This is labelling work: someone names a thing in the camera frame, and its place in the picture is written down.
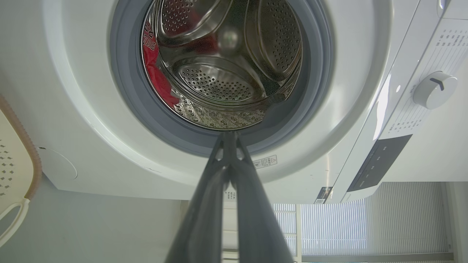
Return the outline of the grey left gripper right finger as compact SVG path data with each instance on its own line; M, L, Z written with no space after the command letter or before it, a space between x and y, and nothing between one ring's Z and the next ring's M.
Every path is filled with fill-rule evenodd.
M229 174L237 195L241 263L292 263L293 257L239 133L229 132Z

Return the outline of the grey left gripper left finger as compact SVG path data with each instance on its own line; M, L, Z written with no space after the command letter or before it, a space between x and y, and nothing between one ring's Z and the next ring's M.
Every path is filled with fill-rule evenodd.
M220 263L223 195L229 185L234 133L221 133L206 163L166 263Z

